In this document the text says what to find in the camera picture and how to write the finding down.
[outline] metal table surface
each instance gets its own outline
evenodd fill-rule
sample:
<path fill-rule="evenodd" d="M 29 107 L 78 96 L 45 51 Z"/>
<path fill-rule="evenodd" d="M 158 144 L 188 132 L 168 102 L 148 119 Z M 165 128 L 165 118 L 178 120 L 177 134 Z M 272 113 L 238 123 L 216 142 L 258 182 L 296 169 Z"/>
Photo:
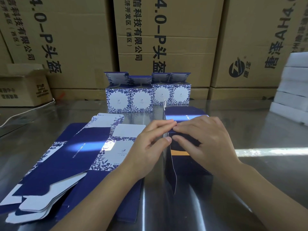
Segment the metal table surface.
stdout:
<path fill-rule="evenodd" d="M 218 116 L 225 124 L 242 162 L 308 208 L 308 127 L 269 113 L 270 101 L 191 101 L 191 106 Z M 74 122 L 88 122 L 107 112 L 105 101 L 49 105 L 21 117 L 19 128 L 0 137 L 0 201 L 21 180 L 54 140 Z M 162 106 L 152 113 L 125 113 L 126 124 L 162 119 Z M 8 124 L 16 125 L 19 119 Z M 137 221 L 111 222 L 109 230 L 266 230 L 250 209 L 213 176 L 178 178 L 173 196 L 162 157 L 144 179 Z M 54 219 L 24 225 L 5 223 L 0 230 L 49 230 Z"/>

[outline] box tuck flap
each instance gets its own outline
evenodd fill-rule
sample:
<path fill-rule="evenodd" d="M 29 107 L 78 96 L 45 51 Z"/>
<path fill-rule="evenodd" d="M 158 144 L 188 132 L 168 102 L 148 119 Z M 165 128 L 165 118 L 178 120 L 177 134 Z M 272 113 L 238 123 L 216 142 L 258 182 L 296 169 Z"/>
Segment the box tuck flap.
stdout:
<path fill-rule="evenodd" d="M 186 82 L 187 77 L 191 73 L 172 73 L 169 77 L 170 83 Z"/>
<path fill-rule="evenodd" d="M 45 74 L 49 70 L 44 69 L 42 64 L 7 64 L 7 70 L 9 76 L 36 76 L 40 74 Z"/>
<path fill-rule="evenodd" d="M 152 73 L 152 80 L 153 83 L 167 83 L 169 81 L 169 77 L 170 77 L 171 73 Z"/>
<path fill-rule="evenodd" d="M 131 84 L 128 72 L 104 72 L 110 85 Z"/>
<path fill-rule="evenodd" d="M 129 78 L 132 79 L 135 85 L 152 83 L 152 75 L 129 75 Z"/>

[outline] logo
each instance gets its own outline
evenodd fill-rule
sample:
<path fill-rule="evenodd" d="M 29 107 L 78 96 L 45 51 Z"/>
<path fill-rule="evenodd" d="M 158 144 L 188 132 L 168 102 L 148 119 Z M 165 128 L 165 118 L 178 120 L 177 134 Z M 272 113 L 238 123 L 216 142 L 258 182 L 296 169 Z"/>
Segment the logo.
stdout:
<path fill-rule="evenodd" d="M 237 58 L 237 61 L 233 62 L 229 67 L 229 75 L 233 78 L 240 77 L 245 71 L 245 63 Z"/>

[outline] right hand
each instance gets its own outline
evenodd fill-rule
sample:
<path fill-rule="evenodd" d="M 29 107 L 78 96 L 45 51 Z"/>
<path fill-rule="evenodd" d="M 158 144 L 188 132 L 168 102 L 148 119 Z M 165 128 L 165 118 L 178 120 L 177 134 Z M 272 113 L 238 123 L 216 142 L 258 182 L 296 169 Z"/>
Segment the right hand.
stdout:
<path fill-rule="evenodd" d="M 197 163 L 215 176 L 225 177 L 242 165 L 218 117 L 199 116 L 178 123 L 173 130 L 188 134 L 201 143 L 196 147 L 183 136 L 172 137 Z"/>

